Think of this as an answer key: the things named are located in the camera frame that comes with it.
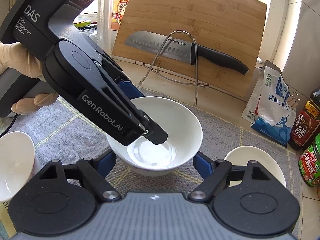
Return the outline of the left gloved hand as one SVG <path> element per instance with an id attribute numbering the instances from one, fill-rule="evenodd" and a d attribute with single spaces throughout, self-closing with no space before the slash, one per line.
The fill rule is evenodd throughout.
<path id="1" fill-rule="evenodd" d="M 44 81 L 42 62 L 29 52 L 21 43 L 1 43 L 1 73 L 12 68 L 21 74 Z M 23 98 L 15 102 L 11 110 L 20 115 L 38 111 L 41 107 L 52 105 L 59 95 L 54 93 L 40 93 L 33 98 Z"/>

